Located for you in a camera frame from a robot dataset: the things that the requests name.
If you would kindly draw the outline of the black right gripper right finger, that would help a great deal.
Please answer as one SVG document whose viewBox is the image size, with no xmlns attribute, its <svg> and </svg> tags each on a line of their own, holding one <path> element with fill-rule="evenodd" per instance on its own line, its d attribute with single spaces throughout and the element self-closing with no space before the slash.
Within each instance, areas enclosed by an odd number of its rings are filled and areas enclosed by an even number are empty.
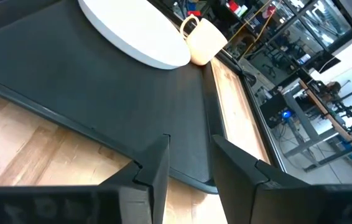
<svg viewBox="0 0 352 224">
<path fill-rule="evenodd" d="M 308 184 L 250 155 L 220 135 L 211 141 L 213 179 L 228 224 L 291 224 L 278 189 Z"/>
</svg>

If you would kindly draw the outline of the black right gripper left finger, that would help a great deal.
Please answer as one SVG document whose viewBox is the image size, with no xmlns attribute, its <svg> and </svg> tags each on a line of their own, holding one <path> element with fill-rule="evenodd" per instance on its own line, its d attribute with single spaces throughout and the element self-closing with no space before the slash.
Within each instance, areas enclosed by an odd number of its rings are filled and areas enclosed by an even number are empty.
<svg viewBox="0 0 352 224">
<path fill-rule="evenodd" d="M 161 224 L 167 194 L 170 136 L 163 134 L 100 183 L 100 224 Z"/>
</svg>

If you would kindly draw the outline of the cream ceramic mug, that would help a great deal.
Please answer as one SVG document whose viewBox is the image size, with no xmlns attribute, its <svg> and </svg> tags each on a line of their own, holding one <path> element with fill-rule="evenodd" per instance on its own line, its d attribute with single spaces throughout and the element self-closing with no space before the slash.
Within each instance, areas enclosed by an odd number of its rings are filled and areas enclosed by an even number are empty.
<svg viewBox="0 0 352 224">
<path fill-rule="evenodd" d="M 188 35 L 184 34 L 187 22 L 194 20 L 197 25 Z M 189 15 L 180 26 L 180 34 L 190 51 L 191 62 L 195 65 L 206 65 L 227 43 L 226 37 L 207 19 L 199 20 Z"/>
</svg>

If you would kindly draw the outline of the white round plate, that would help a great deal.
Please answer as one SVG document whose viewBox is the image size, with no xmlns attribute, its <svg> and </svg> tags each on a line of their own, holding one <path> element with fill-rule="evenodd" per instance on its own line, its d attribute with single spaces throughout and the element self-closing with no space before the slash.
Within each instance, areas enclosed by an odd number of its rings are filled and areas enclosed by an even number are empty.
<svg viewBox="0 0 352 224">
<path fill-rule="evenodd" d="M 130 57 L 171 70 L 190 62 L 178 29 L 148 0 L 78 0 L 93 27 Z"/>
</svg>

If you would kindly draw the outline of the black plastic serving tray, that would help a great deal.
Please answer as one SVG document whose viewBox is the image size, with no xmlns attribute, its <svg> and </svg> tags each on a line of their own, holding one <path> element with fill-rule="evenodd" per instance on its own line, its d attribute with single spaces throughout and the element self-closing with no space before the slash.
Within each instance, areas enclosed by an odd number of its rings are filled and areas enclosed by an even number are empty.
<svg viewBox="0 0 352 224">
<path fill-rule="evenodd" d="M 77 0 L 0 0 L 0 96 L 131 159 L 168 134 L 170 176 L 217 192 L 210 141 L 225 129 L 211 65 L 144 65 Z"/>
</svg>

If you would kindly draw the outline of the black computer tower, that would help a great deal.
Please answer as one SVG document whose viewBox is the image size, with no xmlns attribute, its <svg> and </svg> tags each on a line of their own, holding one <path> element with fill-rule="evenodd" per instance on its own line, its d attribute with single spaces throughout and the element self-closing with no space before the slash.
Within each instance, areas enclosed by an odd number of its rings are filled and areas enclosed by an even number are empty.
<svg viewBox="0 0 352 224">
<path fill-rule="evenodd" d="M 269 128 L 275 128 L 283 120 L 283 113 L 290 108 L 283 94 L 278 93 L 260 106 L 264 120 Z"/>
</svg>

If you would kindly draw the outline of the wooden workbench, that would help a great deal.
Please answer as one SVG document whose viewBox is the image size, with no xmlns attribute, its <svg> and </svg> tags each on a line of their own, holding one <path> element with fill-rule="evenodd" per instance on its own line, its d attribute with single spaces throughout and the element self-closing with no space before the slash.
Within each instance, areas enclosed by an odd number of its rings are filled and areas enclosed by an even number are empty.
<svg viewBox="0 0 352 224">
<path fill-rule="evenodd" d="M 318 109 L 322 112 L 322 115 L 328 119 L 333 128 L 337 131 L 337 133 L 342 136 L 349 144 L 352 145 L 352 135 L 347 132 L 347 129 L 344 128 L 335 118 L 336 115 L 330 109 L 328 109 L 319 99 L 317 95 L 309 88 L 309 86 L 303 81 L 299 80 L 299 84 L 303 90 L 306 91 L 306 94 L 312 99 L 312 101 L 316 104 Z"/>
</svg>

